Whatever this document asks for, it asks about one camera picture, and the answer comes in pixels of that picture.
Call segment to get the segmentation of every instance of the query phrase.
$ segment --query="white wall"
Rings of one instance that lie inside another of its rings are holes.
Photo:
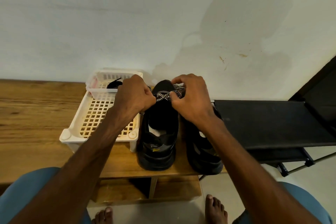
[[[192,72],[215,99],[286,100],[335,40],[335,0],[0,0],[0,78],[83,82],[115,67],[153,84]]]

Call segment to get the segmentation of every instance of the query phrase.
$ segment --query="bare foot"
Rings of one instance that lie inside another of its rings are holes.
[[[208,224],[228,224],[228,212],[224,205],[212,195],[207,195],[205,200],[205,219]]]
[[[112,208],[107,207],[96,214],[96,217],[91,221],[92,224],[113,224]]]

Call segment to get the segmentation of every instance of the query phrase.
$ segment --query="floor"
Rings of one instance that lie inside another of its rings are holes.
[[[313,159],[336,152],[336,146],[306,148]],[[287,163],[288,170],[303,163]],[[310,192],[336,220],[336,157],[317,163],[316,165],[282,177],[276,168],[263,167],[278,181],[298,185]],[[208,176],[201,181],[203,197],[194,201],[164,202],[141,205],[113,206],[115,224],[150,224],[150,223],[204,223],[205,196],[212,194],[218,197],[229,213],[229,223],[244,210],[240,197],[228,174]],[[92,202],[88,211],[93,218],[96,212],[105,209]]]

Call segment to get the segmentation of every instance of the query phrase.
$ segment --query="hand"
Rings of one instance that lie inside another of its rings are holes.
[[[139,112],[144,112],[154,105],[156,98],[151,93],[143,79],[138,75],[133,75],[125,79],[118,87],[115,95],[114,110],[121,110],[129,120],[133,119]]]
[[[172,79],[171,82],[173,84],[184,83],[185,96],[179,99],[174,92],[170,92],[170,99],[173,108],[186,120],[201,130],[207,121],[217,117],[210,102],[207,86],[201,76],[182,74]]]

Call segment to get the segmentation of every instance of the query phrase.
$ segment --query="shoe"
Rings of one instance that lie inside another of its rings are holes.
[[[217,117],[221,115],[213,107]],[[223,169],[223,163],[211,143],[198,128],[182,117],[185,126],[187,158],[191,167],[202,175],[217,175]]]
[[[138,162],[146,170],[166,170],[175,160],[179,117],[169,96],[174,90],[169,80],[159,82],[152,90],[157,102],[144,113],[137,147]]]

